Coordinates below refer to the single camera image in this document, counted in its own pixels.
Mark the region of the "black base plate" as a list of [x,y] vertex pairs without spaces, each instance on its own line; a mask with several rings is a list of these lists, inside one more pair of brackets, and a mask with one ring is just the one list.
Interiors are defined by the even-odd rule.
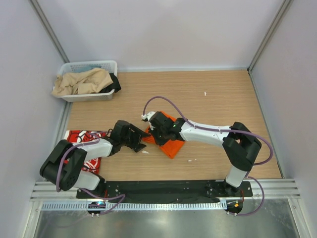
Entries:
[[243,181],[239,188],[231,188],[222,180],[101,180],[90,193],[102,198],[124,194],[122,202],[133,204],[216,203],[221,198],[253,196],[250,182]]

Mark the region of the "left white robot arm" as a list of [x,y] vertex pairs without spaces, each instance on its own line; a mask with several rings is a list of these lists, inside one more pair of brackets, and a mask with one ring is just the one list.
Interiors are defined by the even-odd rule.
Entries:
[[113,129],[101,136],[101,132],[92,132],[93,139],[87,142],[71,143],[65,139],[59,141],[40,168],[40,176],[53,183],[57,192],[77,188],[86,190],[92,197],[104,197],[106,181],[92,171],[84,171],[84,163],[99,157],[109,157],[126,146],[134,152],[146,147],[143,138],[151,136],[133,124],[119,120]]

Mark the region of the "light blue cloth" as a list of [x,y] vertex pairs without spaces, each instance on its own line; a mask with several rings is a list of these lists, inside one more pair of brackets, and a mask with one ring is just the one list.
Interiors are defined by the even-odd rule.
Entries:
[[86,72],[86,71],[90,71],[94,68],[101,68],[100,65],[87,65],[81,68],[78,68],[76,70],[74,70],[74,73],[82,73],[82,72]]

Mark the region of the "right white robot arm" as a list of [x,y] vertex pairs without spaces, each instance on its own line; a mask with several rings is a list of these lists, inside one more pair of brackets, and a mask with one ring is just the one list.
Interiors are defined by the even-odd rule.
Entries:
[[235,196],[241,191],[241,183],[251,171],[262,147],[260,141],[240,122],[235,122],[233,126],[214,126],[178,118],[176,121],[152,120],[149,124],[150,133],[158,145],[170,141],[196,141],[223,148],[231,163],[223,182],[223,190],[228,196]]

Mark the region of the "orange t shirt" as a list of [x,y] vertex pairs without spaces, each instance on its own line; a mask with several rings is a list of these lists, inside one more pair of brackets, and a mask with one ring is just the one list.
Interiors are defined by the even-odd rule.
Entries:
[[[176,122],[176,118],[171,117],[170,115],[166,114],[163,111],[160,111],[160,112],[165,114],[167,117],[171,118],[174,121],[174,123]],[[148,126],[146,128],[145,132],[151,134],[149,129],[150,129],[150,127]],[[147,142],[147,143],[150,143],[150,144],[155,144],[155,141],[154,141],[154,138],[153,138],[152,135],[150,137],[142,138],[142,140],[144,142]],[[157,146],[159,146],[161,151],[164,152],[169,158],[173,159],[177,155],[177,153],[179,152],[179,150],[182,148],[182,146],[184,144],[185,144],[185,142],[183,142],[183,141],[169,141],[163,146],[159,146],[159,145],[157,145]]]

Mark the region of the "black t shirt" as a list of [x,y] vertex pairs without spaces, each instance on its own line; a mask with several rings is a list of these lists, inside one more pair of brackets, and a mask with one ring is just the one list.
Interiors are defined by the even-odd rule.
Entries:
[[110,91],[114,90],[114,93],[117,93],[118,91],[121,90],[120,83],[118,81],[117,76],[115,76],[113,73],[109,74],[111,79],[112,79],[112,84],[109,86],[105,87],[100,91],[100,93],[109,93]]

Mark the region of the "aluminium frame rail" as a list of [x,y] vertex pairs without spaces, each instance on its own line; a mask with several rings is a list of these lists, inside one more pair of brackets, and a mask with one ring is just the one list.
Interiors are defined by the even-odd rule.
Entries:
[[[300,192],[293,179],[260,179],[256,183],[252,179],[247,179],[250,182],[250,189],[253,192],[255,199],[261,198],[261,187],[264,190],[265,198],[268,199],[299,199]],[[76,197],[76,188],[71,188],[68,191],[57,192],[55,185],[49,181],[36,182],[30,201],[66,201],[74,200]]]

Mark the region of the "white plastic basket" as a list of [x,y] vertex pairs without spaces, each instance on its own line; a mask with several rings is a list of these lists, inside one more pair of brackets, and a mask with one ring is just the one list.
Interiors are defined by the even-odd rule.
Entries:
[[[117,62],[114,60],[95,60],[95,61],[82,61],[82,62],[68,62],[61,66],[59,74],[74,72],[86,66],[100,66],[109,73],[117,76]],[[83,94],[83,95],[66,95],[58,96],[67,102],[86,102],[86,101],[107,101],[113,98],[115,90],[112,89],[107,93]]]

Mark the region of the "beige t shirt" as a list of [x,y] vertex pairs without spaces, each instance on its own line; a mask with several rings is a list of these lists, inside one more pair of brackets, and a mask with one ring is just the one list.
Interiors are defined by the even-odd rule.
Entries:
[[57,76],[52,95],[62,97],[95,94],[112,83],[109,72],[102,68],[93,68],[80,73],[70,72]]

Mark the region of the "red coca cola t shirt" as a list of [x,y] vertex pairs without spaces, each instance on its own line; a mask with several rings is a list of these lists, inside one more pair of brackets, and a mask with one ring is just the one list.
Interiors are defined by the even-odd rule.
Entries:
[[[71,143],[90,142],[97,139],[95,136],[93,136],[93,134],[98,137],[103,137],[108,134],[108,131],[67,130],[64,139]],[[98,174],[100,172],[100,166],[101,157],[98,157],[84,162],[82,170]]]

